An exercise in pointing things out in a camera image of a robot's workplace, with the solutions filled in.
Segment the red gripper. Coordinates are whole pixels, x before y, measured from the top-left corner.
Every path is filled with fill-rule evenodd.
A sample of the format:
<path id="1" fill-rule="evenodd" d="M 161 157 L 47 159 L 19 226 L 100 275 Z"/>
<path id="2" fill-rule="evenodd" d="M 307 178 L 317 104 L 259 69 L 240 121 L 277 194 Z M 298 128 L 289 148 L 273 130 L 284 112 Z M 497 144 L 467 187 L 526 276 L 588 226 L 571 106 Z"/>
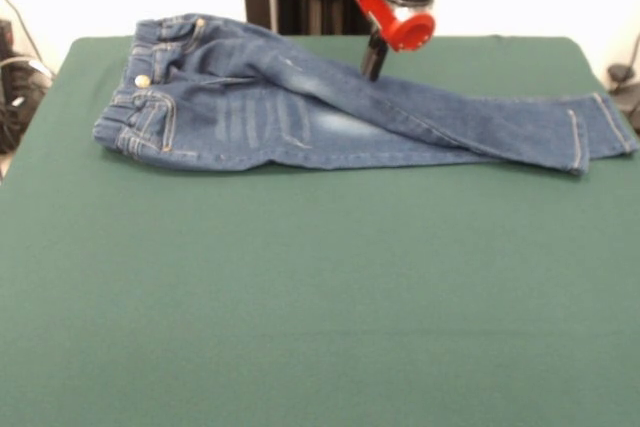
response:
<path id="1" fill-rule="evenodd" d="M 361 62 L 361 73 L 371 82 L 378 80 L 389 46 L 396 52 L 415 51 L 433 37 L 436 22 L 428 6 L 404 6 L 394 0 L 355 1 L 378 31 L 371 33 Z"/>

